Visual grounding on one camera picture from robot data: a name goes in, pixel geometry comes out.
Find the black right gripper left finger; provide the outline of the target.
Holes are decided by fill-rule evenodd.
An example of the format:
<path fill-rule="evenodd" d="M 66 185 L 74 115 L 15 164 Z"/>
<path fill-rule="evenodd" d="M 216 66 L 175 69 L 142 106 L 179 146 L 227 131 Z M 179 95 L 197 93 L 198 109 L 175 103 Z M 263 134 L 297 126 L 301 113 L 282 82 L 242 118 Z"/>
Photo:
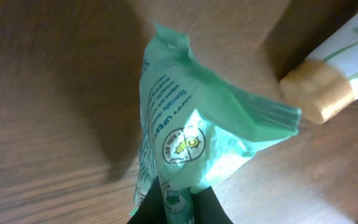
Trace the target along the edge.
<path fill-rule="evenodd" d="M 140 207 L 127 224 L 167 224 L 158 177 L 153 181 Z"/>

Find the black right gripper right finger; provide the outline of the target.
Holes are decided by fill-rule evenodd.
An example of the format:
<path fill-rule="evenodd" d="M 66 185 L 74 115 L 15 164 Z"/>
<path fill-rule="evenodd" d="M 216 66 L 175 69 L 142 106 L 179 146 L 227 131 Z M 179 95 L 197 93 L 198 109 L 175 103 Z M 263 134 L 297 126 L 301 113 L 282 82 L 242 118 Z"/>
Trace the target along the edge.
<path fill-rule="evenodd" d="M 191 195 L 195 224 L 233 224 L 211 187 Z"/>

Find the white conditioner tube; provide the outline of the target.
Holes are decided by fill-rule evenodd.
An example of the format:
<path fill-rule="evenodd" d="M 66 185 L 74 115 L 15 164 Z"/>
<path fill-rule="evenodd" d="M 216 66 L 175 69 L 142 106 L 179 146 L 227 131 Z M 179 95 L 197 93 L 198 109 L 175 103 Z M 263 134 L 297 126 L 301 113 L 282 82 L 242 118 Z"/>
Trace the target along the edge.
<path fill-rule="evenodd" d="M 285 99 L 323 124 L 358 100 L 358 13 L 280 82 Z"/>

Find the teal wet wipes pack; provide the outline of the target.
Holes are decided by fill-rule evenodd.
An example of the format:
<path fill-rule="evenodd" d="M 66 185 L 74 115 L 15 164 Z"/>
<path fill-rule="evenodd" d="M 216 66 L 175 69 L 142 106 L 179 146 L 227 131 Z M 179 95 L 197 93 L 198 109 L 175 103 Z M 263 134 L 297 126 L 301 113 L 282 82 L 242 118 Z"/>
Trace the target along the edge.
<path fill-rule="evenodd" d="M 301 111 L 228 83 L 199 63 L 186 34 L 154 27 L 139 81 L 142 145 L 131 215 L 141 214 L 158 184 L 167 223 L 193 223 L 193 196 L 296 136 Z"/>

